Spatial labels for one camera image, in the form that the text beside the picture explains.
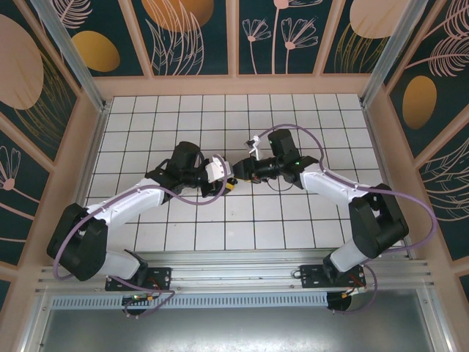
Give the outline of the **grey metal sheet panel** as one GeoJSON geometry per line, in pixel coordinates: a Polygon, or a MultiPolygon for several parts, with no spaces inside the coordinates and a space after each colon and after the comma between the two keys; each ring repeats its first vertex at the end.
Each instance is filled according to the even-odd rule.
{"type": "Polygon", "coordinates": [[[51,313],[40,352],[434,352],[416,312],[333,315],[319,307],[51,313]]]}

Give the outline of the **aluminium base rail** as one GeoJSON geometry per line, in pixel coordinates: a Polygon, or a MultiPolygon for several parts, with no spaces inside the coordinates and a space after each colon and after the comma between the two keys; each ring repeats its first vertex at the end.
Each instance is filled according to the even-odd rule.
{"type": "MultiPolygon", "coordinates": [[[[301,265],[320,264],[327,249],[275,249],[231,251],[142,252],[151,267],[171,269],[172,290],[177,293],[247,293],[298,291],[292,274],[301,265]]],[[[419,289],[433,285],[425,260],[405,253],[384,254],[369,262],[366,282],[372,274],[381,290],[419,289]]]]}

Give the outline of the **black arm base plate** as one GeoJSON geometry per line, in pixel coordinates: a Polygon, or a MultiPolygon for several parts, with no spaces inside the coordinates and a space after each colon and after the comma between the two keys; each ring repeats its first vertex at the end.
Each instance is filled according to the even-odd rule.
{"type": "MultiPolygon", "coordinates": [[[[144,292],[154,290],[169,290],[171,284],[171,268],[149,267],[137,271],[131,279],[126,280],[128,284],[144,289],[144,292]]],[[[131,291],[133,288],[110,278],[105,283],[105,291],[131,291]]]]}
{"type": "Polygon", "coordinates": [[[299,280],[302,288],[345,289],[365,287],[363,267],[356,265],[346,272],[328,274],[323,265],[301,265],[299,280]]]}

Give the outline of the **aluminium corner post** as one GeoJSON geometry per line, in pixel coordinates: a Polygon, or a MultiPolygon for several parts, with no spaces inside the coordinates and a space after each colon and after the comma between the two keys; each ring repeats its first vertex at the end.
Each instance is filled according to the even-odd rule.
{"type": "Polygon", "coordinates": [[[410,0],[406,5],[361,94],[360,102],[363,109],[370,107],[386,76],[403,52],[416,25],[422,18],[425,18],[424,12],[428,3],[429,0],[410,0]]]}
{"type": "Polygon", "coordinates": [[[81,83],[85,93],[99,112],[108,109],[108,101],[101,95],[91,73],[82,60],[66,28],[56,15],[49,0],[30,0],[39,17],[43,20],[54,42],[62,50],[64,58],[81,83]]]}

